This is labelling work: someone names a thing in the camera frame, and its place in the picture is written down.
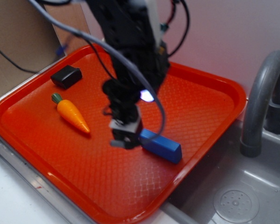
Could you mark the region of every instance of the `led light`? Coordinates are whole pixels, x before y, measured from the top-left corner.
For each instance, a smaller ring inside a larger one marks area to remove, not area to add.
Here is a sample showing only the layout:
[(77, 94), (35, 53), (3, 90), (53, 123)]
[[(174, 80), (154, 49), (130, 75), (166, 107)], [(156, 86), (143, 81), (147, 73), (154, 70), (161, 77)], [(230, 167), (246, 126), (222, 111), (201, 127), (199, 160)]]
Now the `led light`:
[(140, 98), (145, 102), (153, 102), (154, 98), (148, 90), (142, 90)]

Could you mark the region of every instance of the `blue block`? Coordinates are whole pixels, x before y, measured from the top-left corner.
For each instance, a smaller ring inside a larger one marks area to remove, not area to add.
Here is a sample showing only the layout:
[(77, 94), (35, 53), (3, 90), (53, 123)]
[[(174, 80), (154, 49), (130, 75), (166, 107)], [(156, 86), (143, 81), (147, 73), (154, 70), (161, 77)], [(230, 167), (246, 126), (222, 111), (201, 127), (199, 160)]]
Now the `blue block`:
[[(140, 141), (143, 142), (155, 135), (155, 133), (147, 129), (143, 129), (140, 134)], [(163, 136), (159, 136), (158, 138), (153, 139), (147, 144), (142, 144), (142, 147), (148, 150), (149, 152), (154, 153), (175, 164), (179, 163), (179, 161), (182, 159), (181, 144), (167, 139)]]

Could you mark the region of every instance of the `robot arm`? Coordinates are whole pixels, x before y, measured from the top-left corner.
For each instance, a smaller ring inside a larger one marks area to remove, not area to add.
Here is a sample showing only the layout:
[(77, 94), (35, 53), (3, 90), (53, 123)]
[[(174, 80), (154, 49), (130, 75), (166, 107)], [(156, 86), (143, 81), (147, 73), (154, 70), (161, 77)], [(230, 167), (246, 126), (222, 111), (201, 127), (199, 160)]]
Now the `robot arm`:
[[(133, 62), (155, 91), (170, 66), (155, 0), (86, 0), (100, 24), (105, 41)], [(110, 100), (114, 136), (111, 145), (126, 149), (139, 145), (142, 122), (138, 107), (143, 85), (116, 58), (111, 57), (117, 81), (110, 79), (103, 92)]]

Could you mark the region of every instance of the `gray cable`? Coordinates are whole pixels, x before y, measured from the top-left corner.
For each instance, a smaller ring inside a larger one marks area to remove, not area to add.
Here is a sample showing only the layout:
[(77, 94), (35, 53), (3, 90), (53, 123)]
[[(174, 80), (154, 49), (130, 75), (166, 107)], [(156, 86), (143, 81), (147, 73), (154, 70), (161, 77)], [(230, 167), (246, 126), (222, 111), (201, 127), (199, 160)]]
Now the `gray cable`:
[(44, 10), (41, 5), (39, 5), (35, 0), (28, 0), (44, 17), (45, 19), (47, 19), (49, 22), (51, 22), (52, 24), (54, 24), (55, 26), (68, 31), (78, 37), (81, 37), (83, 39), (89, 40), (93, 43), (96, 43), (98, 45), (100, 45), (102, 48), (104, 48), (110, 55), (114, 56), (115, 58), (117, 58), (141, 83), (142, 85), (150, 92), (150, 94), (153, 96), (155, 103), (157, 104), (157, 106), (159, 107), (159, 110), (161, 112), (162, 115), (162, 121), (161, 121), (161, 127), (158, 131), (158, 133), (153, 136), (152, 138), (146, 140), (145, 142), (142, 142), (142, 144), (147, 144), (150, 141), (152, 141), (153, 139), (159, 137), (161, 135), (161, 133), (164, 130), (165, 127), (165, 122), (166, 122), (166, 115), (165, 115), (165, 111), (164, 108), (161, 104), (161, 102), (159, 101), (154, 89), (152, 88), (152, 86), (150, 85), (150, 83), (145, 79), (145, 77), (142, 75), (142, 73), (139, 71), (139, 69), (137, 68), (137, 66), (135, 64), (133, 64), (132, 62), (130, 62), (128, 59), (126, 59), (121, 53), (119, 53), (116, 49), (114, 49), (113, 47), (111, 47), (109, 44), (101, 41), (100, 39), (87, 34), (81, 30), (75, 29), (73, 27), (70, 27), (68, 25), (65, 25), (63, 23), (61, 23), (60, 21), (56, 20), (55, 18), (53, 18), (51, 15), (49, 15), (46, 10)]

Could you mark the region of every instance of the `tray rim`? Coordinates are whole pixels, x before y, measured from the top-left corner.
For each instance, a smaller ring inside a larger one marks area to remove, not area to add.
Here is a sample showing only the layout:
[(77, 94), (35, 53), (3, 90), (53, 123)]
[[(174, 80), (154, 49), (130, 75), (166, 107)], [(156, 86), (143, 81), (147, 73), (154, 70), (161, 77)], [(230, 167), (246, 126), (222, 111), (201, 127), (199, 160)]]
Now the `tray rim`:
[[(105, 51), (101, 47), (97, 47), (99, 53), (104, 53)], [(0, 101), (0, 118), (3, 114), (2, 112), (6, 111), (9, 107), (11, 107), (14, 102), (18, 102), (20, 99), (24, 98), (26, 95), (31, 93), (33, 90), (41, 86), (43, 83), (48, 81), (49, 75), (52, 74), (54, 71), (58, 71), (63, 67), (64, 63), (74, 63), (75, 61), (79, 60), (82, 56), (86, 56), (88, 54), (93, 54), (94, 51), (90, 48), (90, 46), (84, 46), (69, 56), (65, 57), (52, 67), (45, 70), (42, 74), (36, 76), (31, 81), (25, 83), (19, 89), (15, 90), (5, 98)], [(85, 211), (88, 215), (91, 213), (90, 216), (94, 220), (102, 223), (136, 223), (139, 222), (148, 216), (152, 215), (160, 206), (161, 204), (167, 199), (167, 197), (172, 193), (172, 191), (177, 187), (177, 185), (186, 177), (186, 175), (194, 168), (194, 166), (203, 158), (203, 156), (208, 152), (208, 150), (215, 144), (215, 142), (220, 138), (220, 136), (227, 130), (227, 128), (233, 123), (233, 121), (238, 117), (238, 115), (243, 111), (245, 104), (246, 104), (246, 94), (243, 88), (236, 82), (229, 80), (227, 78), (223, 78), (220, 76), (215, 76), (210, 73), (200, 71), (197, 69), (193, 69), (184, 65), (180, 65), (177, 63), (171, 63), (171, 68), (168, 72), (169, 75), (176, 76), (183, 78), (185, 80), (194, 82), (203, 85), (208, 88), (212, 88), (214, 90), (223, 92), (230, 96), (234, 102), (234, 109), (233, 111), (226, 117), (226, 119), (221, 123), (221, 125), (217, 128), (217, 130), (205, 141), (204, 144), (196, 151), (194, 156), (185, 163), (185, 166), (182, 170), (174, 177), (174, 179), (167, 185), (167, 187), (146, 207), (146, 209), (140, 213), (135, 214), (134, 216), (130, 217), (111, 217), (101, 208), (92, 202), (91, 200), (86, 200), (82, 197), (82, 195), (73, 194), (74, 189), (70, 189), (69, 185), (71, 185), (66, 179), (58, 177), (54, 180), (54, 185), (57, 188), (63, 186), (63, 193), (69, 197), (72, 201), (77, 203), (79, 202), (78, 206), (81, 207), (84, 211), (84, 208), (91, 207), (91, 209), (86, 209)], [(178, 76), (175, 75), (179, 71), (186, 71), (190, 72), (191, 76)], [(49, 172), (47, 164), (46, 166), (42, 165), (45, 163), (42, 160), (39, 160), (39, 156), (36, 156), (31, 150), (27, 149), (27, 146), (22, 142), (18, 142), (15, 136), (5, 130), (4, 127), (0, 125), (0, 136), (4, 138), (6, 142), (8, 142), (15, 150), (17, 148), (24, 149), (26, 151), (26, 156), (23, 156), (25, 159), (29, 157), (29, 163), (34, 166), (37, 165), (39, 172), (41, 172), (49, 181), (52, 180), (52, 177), (49, 176), (47, 173)]]

